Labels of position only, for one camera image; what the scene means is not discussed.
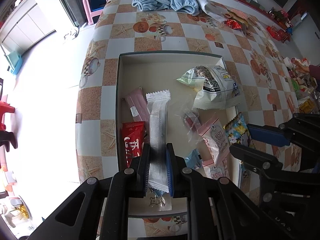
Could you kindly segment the yellow snack bag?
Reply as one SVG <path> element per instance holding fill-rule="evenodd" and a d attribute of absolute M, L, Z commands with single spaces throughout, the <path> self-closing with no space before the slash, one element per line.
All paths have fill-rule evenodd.
<path fill-rule="evenodd" d="M 299 106 L 299 113 L 305 114 L 317 114 L 318 110 L 315 103 L 311 99 L 307 99 Z"/>

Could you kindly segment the clear bag brown snack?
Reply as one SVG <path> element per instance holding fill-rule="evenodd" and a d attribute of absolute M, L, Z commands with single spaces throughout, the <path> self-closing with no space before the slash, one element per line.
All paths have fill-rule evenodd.
<path fill-rule="evenodd" d="M 149 187 L 146 198 L 149 202 L 149 207 L 154 211 L 172 210 L 171 196 L 167 192 Z"/>

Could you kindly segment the white cloth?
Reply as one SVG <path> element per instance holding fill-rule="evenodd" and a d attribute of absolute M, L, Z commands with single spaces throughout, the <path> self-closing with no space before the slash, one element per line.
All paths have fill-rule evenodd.
<path fill-rule="evenodd" d="M 210 3 L 210 1 L 197 0 L 197 2 L 201 10 L 211 18 L 215 19 L 217 22 L 223 23 L 227 21 L 227 18 L 225 18 L 223 12 L 214 4 Z"/>

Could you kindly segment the blue dustpan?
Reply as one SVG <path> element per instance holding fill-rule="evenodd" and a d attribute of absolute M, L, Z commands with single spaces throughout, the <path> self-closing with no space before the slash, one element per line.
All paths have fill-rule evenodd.
<path fill-rule="evenodd" d="M 7 71 L 13 75 L 17 75 L 23 64 L 23 59 L 21 55 L 18 54 L 16 51 L 13 51 L 9 54 L 5 54 L 4 56 L 7 59 L 9 64 Z"/>

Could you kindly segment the shallow green-rimmed cardboard tray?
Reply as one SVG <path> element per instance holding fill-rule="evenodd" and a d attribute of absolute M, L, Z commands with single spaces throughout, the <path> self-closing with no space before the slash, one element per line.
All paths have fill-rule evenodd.
<path fill-rule="evenodd" d="M 195 144 L 188 141 L 187 128 L 182 118 L 176 115 L 181 110 L 178 103 L 186 104 L 190 109 L 196 91 L 176 81 L 187 70 L 194 66 L 220 66 L 227 69 L 221 55 L 196 53 L 188 51 L 147 51 L 137 53 L 123 53 L 119 56 L 116 82 L 116 150 L 118 166 L 123 170 L 126 166 L 124 143 L 121 137 L 122 123 L 132 122 L 133 117 L 124 98 L 129 92 L 142 87 L 143 94 L 159 90 L 170 90 L 171 100 L 168 105 L 167 142 L 173 144 L 174 152 L 180 157 L 186 157 Z M 199 109 L 201 123 L 206 122 L 214 113 L 217 114 L 222 125 L 227 124 L 236 114 L 236 107 L 228 109 Z M 186 214 L 186 198 L 170 198 L 171 210 L 159 211 L 157 204 L 151 206 L 153 198 L 149 193 L 144 198 L 129 199 L 129 217 L 169 217 Z"/>

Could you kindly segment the green white snack bag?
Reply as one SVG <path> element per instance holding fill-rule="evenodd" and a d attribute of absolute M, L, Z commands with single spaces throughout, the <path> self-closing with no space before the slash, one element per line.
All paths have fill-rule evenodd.
<path fill-rule="evenodd" d="M 243 101 L 239 85 L 220 66 L 195 66 L 177 81 L 197 91 L 193 108 L 227 109 Z"/>

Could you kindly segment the pink crispy cranberry packet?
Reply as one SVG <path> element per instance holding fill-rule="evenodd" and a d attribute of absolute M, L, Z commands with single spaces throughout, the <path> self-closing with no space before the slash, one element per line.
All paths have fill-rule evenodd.
<path fill-rule="evenodd" d="M 205 175 L 207 178 L 218 180 L 221 177 L 229 178 L 229 172 L 227 167 L 227 158 L 223 159 L 219 165 L 216 165 L 214 161 L 207 160 L 202 163 Z"/>

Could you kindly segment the silver grey snack bar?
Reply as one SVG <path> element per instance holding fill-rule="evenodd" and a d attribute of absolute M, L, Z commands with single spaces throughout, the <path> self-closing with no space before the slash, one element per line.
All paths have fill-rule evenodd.
<path fill-rule="evenodd" d="M 167 105 L 171 99 L 169 90 L 146 94 L 149 118 L 150 167 L 149 187 L 169 192 L 167 156 Z"/>

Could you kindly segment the light blue snack bar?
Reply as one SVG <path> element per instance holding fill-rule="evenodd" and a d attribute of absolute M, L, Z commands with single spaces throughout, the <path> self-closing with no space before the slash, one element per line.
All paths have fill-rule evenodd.
<path fill-rule="evenodd" d="M 202 158 L 198 149 L 193 149 L 187 157 L 184 158 L 188 168 L 198 170 L 202 167 Z"/>

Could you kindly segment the pink snack bar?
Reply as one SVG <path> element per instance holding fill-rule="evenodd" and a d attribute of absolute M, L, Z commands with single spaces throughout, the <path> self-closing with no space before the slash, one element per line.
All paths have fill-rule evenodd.
<path fill-rule="evenodd" d="M 124 97 L 134 122 L 149 122 L 150 114 L 142 87 L 138 87 Z"/>

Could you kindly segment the colourful cartoon candy packet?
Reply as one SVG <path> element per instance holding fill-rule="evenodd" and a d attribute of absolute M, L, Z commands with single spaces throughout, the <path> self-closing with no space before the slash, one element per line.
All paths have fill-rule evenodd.
<path fill-rule="evenodd" d="M 226 136 L 230 144 L 238 143 L 254 148 L 253 139 L 248 130 L 243 114 L 238 113 L 225 127 Z"/>

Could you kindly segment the light blue cloth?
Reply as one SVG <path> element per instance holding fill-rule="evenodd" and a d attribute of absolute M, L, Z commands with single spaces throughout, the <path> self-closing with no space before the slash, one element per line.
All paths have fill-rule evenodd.
<path fill-rule="evenodd" d="M 133 0 L 132 6 L 139 11 L 154 11 L 172 9 L 175 12 L 184 12 L 192 16 L 200 13 L 197 0 Z"/>

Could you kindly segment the small red foil packet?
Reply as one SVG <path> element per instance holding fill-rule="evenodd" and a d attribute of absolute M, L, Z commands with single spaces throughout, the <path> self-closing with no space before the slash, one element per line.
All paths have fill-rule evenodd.
<path fill-rule="evenodd" d="M 236 20 L 233 19 L 228 19 L 225 24 L 231 28 L 231 29 L 235 29 L 235 30 L 241 30 L 242 29 L 242 25 L 237 22 Z"/>

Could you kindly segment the red snack bar wrapper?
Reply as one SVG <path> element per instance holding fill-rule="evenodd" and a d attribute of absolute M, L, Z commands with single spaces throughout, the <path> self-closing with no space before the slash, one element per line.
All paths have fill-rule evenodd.
<path fill-rule="evenodd" d="M 145 137 L 145 122 L 123 123 L 121 137 L 125 148 L 126 166 L 130 167 L 132 159 L 139 157 L 142 153 Z"/>

